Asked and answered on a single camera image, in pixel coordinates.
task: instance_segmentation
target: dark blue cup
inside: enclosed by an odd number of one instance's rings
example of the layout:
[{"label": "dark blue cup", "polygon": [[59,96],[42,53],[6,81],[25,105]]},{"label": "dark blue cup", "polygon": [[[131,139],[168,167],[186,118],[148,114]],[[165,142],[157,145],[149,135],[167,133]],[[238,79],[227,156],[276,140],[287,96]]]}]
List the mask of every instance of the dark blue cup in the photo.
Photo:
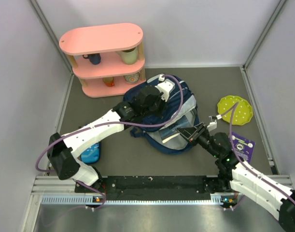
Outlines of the dark blue cup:
[{"label": "dark blue cup", "polygon": [[89,59],[92,64],[99,64],[101,62],[100,53],[83,55],[84,59]]}]

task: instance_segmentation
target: purple book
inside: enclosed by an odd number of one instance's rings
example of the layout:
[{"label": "purple book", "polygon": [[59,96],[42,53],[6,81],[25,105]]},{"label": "purple book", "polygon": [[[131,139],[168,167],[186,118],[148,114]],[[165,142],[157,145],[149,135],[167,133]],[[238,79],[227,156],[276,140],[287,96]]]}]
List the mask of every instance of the purple book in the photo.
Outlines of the purple book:
[{"label": "purple book", "polygon": [[255,142],[232,132],[232,140],[237,154],[250,163],[253,156]]}]

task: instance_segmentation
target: white wall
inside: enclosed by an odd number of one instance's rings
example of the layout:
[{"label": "white wall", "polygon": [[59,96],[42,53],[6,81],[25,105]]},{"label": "white wall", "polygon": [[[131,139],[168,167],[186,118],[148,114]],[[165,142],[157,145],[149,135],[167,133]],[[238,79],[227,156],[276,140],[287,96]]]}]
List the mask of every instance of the white wall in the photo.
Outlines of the white wall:
[{"label": "white wall", "polygon": [[0,0],[0,232],[22,223],[69,78],[28,1]]},{"label": "white wall", "polygon": [[295,0],[286,3],[249,75],[279,171],[295,186]]},{"label": "white wall", "polygon": [[58,38],[93,25],[142,27],[147,67],[245,63],[279,0],[37,0]]}]

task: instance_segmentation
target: shelf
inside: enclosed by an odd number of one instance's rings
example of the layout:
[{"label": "shelf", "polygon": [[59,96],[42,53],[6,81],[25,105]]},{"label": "shelf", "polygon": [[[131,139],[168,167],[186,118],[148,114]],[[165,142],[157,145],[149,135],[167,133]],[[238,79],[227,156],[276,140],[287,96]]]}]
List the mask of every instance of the shelf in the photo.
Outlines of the shelf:
[{"label": "shelf", "polygon": [[132,23],[75,28],[59,40],[61,50],[72,56],[128,50],[143,40],[142,29]]},{"label": "shelf", "polygon": [[137,60],[134,64],[125,64],[116,52],[101,53],[101,63],[94,65],[82,56],[77,58],[78,66],[73,73],[81,79],[95,79],[109,76],[121,76],[139,72],[145,60]]},{"label": "shelf", "polygon": [[82,87],[83,92],[91,98],[100,98],[123,95],[129,89],[143,83],[144,81],[139,80],[135,84],[128,84],[123,76],[118,76],[114,78],[115,86],[113,87],[107,87],[102,81],[102,79],[86,80],[86,82],[87,86]]}]

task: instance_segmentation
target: yellow plate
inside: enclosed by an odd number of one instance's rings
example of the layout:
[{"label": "yellow plate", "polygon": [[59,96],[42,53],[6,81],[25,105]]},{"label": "yellow plate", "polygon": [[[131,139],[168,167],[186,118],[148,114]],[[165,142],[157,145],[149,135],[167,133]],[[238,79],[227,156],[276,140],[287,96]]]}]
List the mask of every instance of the yellow plate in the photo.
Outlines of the yellow plate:
[{"label": "yellow plate", "polygon": [[[233,117],[233,125],[244,125],[247,122],[250,122],[251,118],[253,117],[253,108],[252,106],[246,101],[245,99],[239,96],[226,96],[221,98],[217,104],[218,113],[223,114],[225,111],[230,109],[236,102],[239,102]],[[228,112],[226,115],[223,116],[223,120],[230,123],[232,111]]]}]

